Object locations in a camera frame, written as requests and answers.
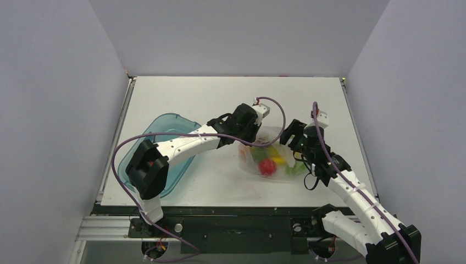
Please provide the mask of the clear plastic bag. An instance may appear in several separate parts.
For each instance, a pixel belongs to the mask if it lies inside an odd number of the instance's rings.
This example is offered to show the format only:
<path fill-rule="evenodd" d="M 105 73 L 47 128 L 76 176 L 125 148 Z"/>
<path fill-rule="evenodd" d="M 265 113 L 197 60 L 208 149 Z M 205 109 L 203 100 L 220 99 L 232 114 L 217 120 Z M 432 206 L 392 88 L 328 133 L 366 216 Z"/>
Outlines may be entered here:
<path fill-rule="evenodd" d="M 308 173 L 304 163 L 297 161 L 293 151 L 279 141 L 265 147 L 239 143 L 237 150 L 238 166 L 252 175 L 291 182 Z"/>

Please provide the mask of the red fake apple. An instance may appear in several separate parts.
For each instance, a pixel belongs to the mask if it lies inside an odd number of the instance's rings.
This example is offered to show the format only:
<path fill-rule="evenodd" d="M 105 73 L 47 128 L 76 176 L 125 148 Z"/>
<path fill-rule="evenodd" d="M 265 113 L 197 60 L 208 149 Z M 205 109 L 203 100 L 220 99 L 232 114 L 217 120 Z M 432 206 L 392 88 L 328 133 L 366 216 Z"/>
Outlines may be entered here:
<path fill-rule="evenodd" d="M 276 170 L 276 163 L 271 158 L 265 158 L 258 163 L 259 172 L 262 176 L 269 177 L 273 175 Z"/>

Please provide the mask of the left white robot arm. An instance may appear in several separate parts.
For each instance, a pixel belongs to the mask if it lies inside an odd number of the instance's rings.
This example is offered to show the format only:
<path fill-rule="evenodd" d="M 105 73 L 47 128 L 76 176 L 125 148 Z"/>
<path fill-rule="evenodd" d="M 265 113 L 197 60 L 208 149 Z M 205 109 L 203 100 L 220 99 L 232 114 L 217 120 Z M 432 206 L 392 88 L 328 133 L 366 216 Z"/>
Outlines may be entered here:
<path fill-rule="evenodd" d="M 269 112 L 270 108 L 264 104 L 243 103 L 233 113 L 211 119 L 188 136 L 162 142 L 142 141 L 125 170 L 136 189 L 140 211 L 146 216 L 142 229 L 152 237 L 164 229 L 160 194 L 170 168 L 204 151 L 232 144 L 236 138 L 253 143 Z"/>

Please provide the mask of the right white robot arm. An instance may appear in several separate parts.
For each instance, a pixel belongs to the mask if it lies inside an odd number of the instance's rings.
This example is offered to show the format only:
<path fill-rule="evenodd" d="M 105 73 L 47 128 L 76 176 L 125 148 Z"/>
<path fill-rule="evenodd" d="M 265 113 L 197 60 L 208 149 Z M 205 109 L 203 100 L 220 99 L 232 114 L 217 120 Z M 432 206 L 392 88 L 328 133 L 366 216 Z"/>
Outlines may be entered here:
<path fill-rule="evenodd" d="M 421 233 L 390 214 L 358 179 L 351 166 L 331 152 L 324 141 L 325 123 L 305 124 L 294 119 L 280 136 L 280 144 L 299 154 L 317 183 L 335 193 L 359 219 L 355 222 L 335 206 L 313 211 L 311 230 L 333 235 L 357 250 L 366 263 L 420 263 Z"/>

